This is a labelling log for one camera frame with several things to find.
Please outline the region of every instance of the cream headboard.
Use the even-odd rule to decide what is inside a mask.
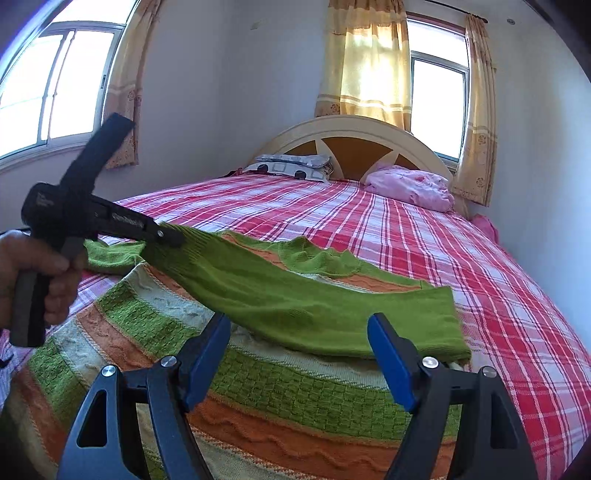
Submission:
[[[332,179],[363,182],[382,159],[406,168],[430,171],[451,180],[452,174],[431,149],[404,130],[358,115],[330,115],[291,127],[265,144],[261,154],[328,154],[335,162]],[[456,210],[466,216],[466,205],[456,199]]]

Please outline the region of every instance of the pink pillow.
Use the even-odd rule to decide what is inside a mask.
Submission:
[[[436,212],[453,210],[447,180],[436,173],[409,170],[398,165],[381,167],[367,176],[365,190]]]
[[[497,245],[499,244],[499,231],[496,227],[492,224],[491,220],[480,213],[477,213],[472,220],[470,220],[472,225],[478,228],[485,236],[492,240]]]

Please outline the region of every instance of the window frame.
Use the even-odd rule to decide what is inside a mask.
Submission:
[[[419,19],[419,18],[410,18],[409,17],[408,21],[411,21],[414,23],[419,23],[419,24],[424,24],[424,25],[427,25],[431,28],[438,28],[440,30],[446,30],[446,31],[453,33],[455,35],[464,36],[464,38],[466,36],[465,31],[462,34],[460,31],[456,31],[451,28],[445,28],[445,27],[441,26],[440,24],[426,21],[423,18]],[[414,63],[416,60],[423,61],[425,63],[431,63],[435,66],[442,67],[444,69],[460,73],[464,78],[464,123],[463,123],[463,128],[462,128],[462,143],[461,143],[461,148],[460,148],[460,155],[458,158],[454,158],[454,157],[450,157],[449,155],[445,155],[443,153],[435,152],[435,155],[437,155],[439,158],[441,158],[441,160],[443,160],[443,162],[445,163],[445,165],[449,169],[451,169],[452,171],[455,171],[455,169],[457,169],[457,165],[458,165],[460,158],[462,156],[462,151],[464,149],[464,141],[466,140],[466,128],[467,128],[467,123],[468,123],[468,109],[469,109],[469,101],[470,101],[470,67],[465,67],[464,65],[461,65],[461,64],[456,63],[454,61],[446,60],[441,57],[436,57],[435,55],[429,55],[428,53],[423,53],[423,52],[416,51],[416,50],[411,50],[410,57],[411,57],[411,106],[412,106],[412,103],[414,100]]]
[[[100,22],[100,21],[90,21],[90,20],[80,20],[80,21],[54,22],[54,23],[51,23],[43,32],[41,32],[39,37],[48,37],[51,35],[62,35],[62,39],[61,39],[60,45],[56,51],[56,55],[53,58],[53,63],[51,65],[49,75],[47,76],[45,90],[43,93],[43,98],[41,100],[41,111],[40,111],[39,122],[38,122],[38,126],[37,126],[37,142],[35,144],[28,145],[26,147],[22,147],[18,150],[13,150],[9,153],[6,153],[6,154],[0,156],[0,169],[2,169],[3,166],[10,166],[11,164],[14,164],[16,162],[20,162],[21,160],[27,158],[28,156],[30,156],[32,154],[32,152],[31,152],[32,150],[37,150],[37,151],[39,151],[39,153],[42,156],[44,156],[43,154],[47,154],[50,151],[61,150],[63,148],[68,148],[68,149],[69,148],[76,148],[78,146],[82,146],[99,129],[101,122],[102,122],[102,114],[103,114],[103,109],[104,109],[109,74],[111,72],[113,61],[115,59],[115,54],[116,54],[117,48],[119,46],[119,43],[121,41],[121,37],[123,36],[125,27],[126,27],[126,24],[117,24],[117,23],[111,23],[111,22]],[[49,94],[49,87],[51,84],[52,77],[54,76],[54,73],[56,72],[57,61],[58,61],[58,58],[60,57],[60,53],[62,52],[62,50],[64,48],[69,49],[70,45],[72,44],[72,41],[74,41],[74,39],[76,38],[76,33],[78,31],[98,31],[98,32],[107,32],[107,33],[113,34],[113,39],[111,40],[111,46],[109,47],[107,57],[105,60],[105,65],[103,66],[102,79],[101,79],[99,92],[98,92],[97,99],[96,99],[93,129],[91,132],[84,132],[81,134],[65,135],[63,137],[51,138],[49,131],[51,129],[51,116],[53,115],[53,103],[52,103],[51,112],[50,112],[50,116],[48,119],[47,139],[42,140],[41,139],[41,131],[43,129],[43,118],[45,115],[45,108],[46,108],[48,94]],[[69,32],[74,32],[74,33],[73,33],[72,39],[68,42],[67,38],[68,38]],[[56,80],[56,90],[59,85],[59,76],[61,74],[61,69],[63,68],[64,63],[66,62],[67,55],[68,55],[68,52],[66,50],[66,54],[64,56],[64,59],[59,67],[60,71],[56,73],[58,75],[57,80]],[[13,62],[11,67],[14,67],[17,62],[18,62],[18,58]],[[6,72],[5,78],[8,77],[9,73],[10,73],[10,70],[8,70]]]

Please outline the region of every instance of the floral curtain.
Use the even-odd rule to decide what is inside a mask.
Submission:
[[[330,0],[316,116],[363,115],[410,131],[411,61],[402,0]]]
[[[163,0],[139,0],[127,25],[111,69],[103,119],[116,112],[135,122],[134,131],[109,160],[106,168],[138,164],[138,125],[142,75],[152,26]]]
[[[496,163],[495,68],[484,22],[466,17],[466,42],[470,55],[470,105],[466,139],[452,191],[488,206]]]

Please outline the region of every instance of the pillow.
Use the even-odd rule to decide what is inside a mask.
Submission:
[[[302,167],[322,168],[330,162],[330,155],[259,155],[258,162],[286,162],[295,163]]]
[[[492,242],[499,244],[499,231],[496,227],[492,224],[491,219],[488,217],[477,213],[472,220],[470,220],[472,225],[478,228],[484,235],[491,240]]]
[[[272,175],[293,177],[299,180],[322,181],[328,183],[332,169],[328,169],[330,171],[325,169],[326,168],[320,168],[316,170],[315,168],[303,167],[302,165],[297,165],[295,163],[272,161],[253,163],[252,165],[247,166],[243,171],[270,173]]]
[[[436,212],[453,210],[454,199],[447,189],[447,180],[428,171],[398,165],[384,167],[367,176],[365,190]]]

